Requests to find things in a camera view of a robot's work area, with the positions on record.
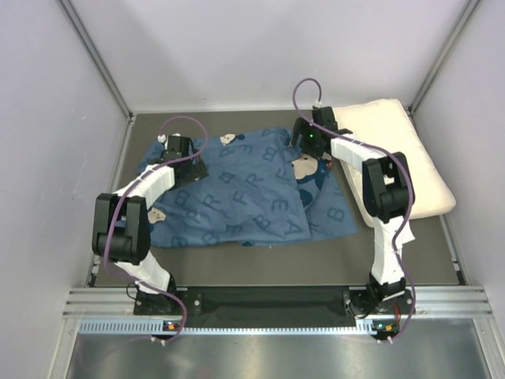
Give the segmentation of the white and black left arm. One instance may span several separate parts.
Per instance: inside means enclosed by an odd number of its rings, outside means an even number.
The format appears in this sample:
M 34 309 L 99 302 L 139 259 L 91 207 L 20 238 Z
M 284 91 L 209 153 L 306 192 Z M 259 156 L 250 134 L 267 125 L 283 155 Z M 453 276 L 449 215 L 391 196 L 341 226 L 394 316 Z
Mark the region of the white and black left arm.
M 189 137 L 158 136 L 161 151 L 125 187 L 95 200 L 92 252 L 124 271 L 137 289 L 134 313 L 162 315 L 179 302 L 174 277 L 151 252 L 151 232 L 165 220 L 153 205 L 165 192 L 208 176 Z

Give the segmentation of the blue cartoon print pillowcase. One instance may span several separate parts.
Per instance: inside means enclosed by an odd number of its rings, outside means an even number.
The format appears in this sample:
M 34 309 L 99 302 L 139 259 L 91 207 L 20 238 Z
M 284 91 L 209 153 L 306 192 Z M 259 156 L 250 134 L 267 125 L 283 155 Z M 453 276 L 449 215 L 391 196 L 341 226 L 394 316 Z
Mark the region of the blue cartoon print pillowcase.
M 330 161 L 290 147 L 289 139 L 279 127 L 196 139 L 208 176 L 155 201 L 165 220 L 152 227 L 152 245 L 272 246 L 357 233 Z

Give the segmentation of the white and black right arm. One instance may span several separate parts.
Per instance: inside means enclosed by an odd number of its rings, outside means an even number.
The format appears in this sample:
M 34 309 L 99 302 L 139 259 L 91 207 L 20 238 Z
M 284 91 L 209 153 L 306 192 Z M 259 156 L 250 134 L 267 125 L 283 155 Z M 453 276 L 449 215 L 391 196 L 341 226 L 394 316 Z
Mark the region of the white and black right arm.
M 415 194 L 405 155 L 339 130 L 330 107 L 314 107 L 311 118 L 300 113 L 290 143 L 315 158 L 328 154 L 361 173 L 363 205 L 374 224 L 374 261 L 365 298 L 348 309 L 359 318 L 387 312 L 406 293 L 402 247 L 414 240 L 408 222 Z

